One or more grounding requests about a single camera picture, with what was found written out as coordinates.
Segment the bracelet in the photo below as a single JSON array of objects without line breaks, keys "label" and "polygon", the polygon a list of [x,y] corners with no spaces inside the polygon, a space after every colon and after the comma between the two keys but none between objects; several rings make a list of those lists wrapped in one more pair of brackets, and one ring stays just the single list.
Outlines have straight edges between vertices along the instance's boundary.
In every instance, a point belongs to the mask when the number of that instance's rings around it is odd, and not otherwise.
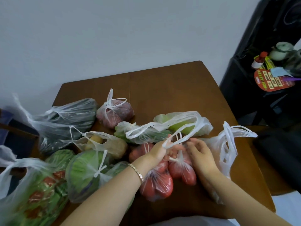
[{"label": "bracelet", "polygon": [[144,179],[143,179],[142,175],[137,171],[136,167],[134,167],[131,163],[129,163],[129,166],[136,171],[137,175],[139,176],[139,178],[141,180],[141,183],[143,183]]}]

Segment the blue paper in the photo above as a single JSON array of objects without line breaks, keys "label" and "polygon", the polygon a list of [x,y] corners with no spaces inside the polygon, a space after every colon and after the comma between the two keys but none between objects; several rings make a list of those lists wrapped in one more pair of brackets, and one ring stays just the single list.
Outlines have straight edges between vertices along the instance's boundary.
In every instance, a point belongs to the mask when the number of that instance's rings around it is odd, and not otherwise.
[{"label": "blue paper", "polygon": [[272,68],[271,74],[273,75],[273,77],[286,76],[286,75],[292,77],[292,75],[288,73],[283,67]]}]

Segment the red sign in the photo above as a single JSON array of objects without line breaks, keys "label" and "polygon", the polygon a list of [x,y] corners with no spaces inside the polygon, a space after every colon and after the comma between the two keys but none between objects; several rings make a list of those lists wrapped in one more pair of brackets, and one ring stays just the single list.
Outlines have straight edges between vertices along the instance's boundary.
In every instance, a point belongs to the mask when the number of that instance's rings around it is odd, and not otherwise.
[{"label": "red sign", "polygon": [[272,92],[295,85],[293,81],[284,81],[284,76],[273,77],[270,70],[259,69],[254,73],[256,84],[264,91]]}]

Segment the hand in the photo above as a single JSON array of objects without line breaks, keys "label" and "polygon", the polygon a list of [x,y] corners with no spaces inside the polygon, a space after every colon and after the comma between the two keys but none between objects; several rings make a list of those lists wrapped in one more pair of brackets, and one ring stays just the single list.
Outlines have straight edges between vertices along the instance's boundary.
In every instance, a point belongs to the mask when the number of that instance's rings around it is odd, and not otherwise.
[{"label": "hand", "polygon": [[179,150],[185,150],[185,148],[182,145],[175,145],[171,148],[165,149],[162,147],[162,144],[166,140],[160,141],[156,143],[153,148],[146,154],[150,157],[150,160],[153,161],[153,168],[156,167],[162,160],[169,160],[169,156],[176,158]]},{"label": "hand", "polygon": [[213,155],[203,140],[190,138],[186,144],[188,146],[187,152],[199,176],[204,175],[205,178],[208,178],[212,173],[219,172]]}]

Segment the small bottle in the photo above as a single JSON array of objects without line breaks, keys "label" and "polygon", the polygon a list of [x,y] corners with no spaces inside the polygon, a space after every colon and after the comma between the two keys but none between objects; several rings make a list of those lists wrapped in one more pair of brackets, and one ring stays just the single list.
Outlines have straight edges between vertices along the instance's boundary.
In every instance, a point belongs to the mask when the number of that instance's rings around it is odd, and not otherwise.
[{"label": "small bottle", "polygon": [[264,63],[265,57],[267,57],[267,56],[268,56],[268,53],[266,51],[263,51],[262,53],[260,53],[260,55],[252,63],[251,67],[255,70],[259,69],[261,67],[261,65]]}]

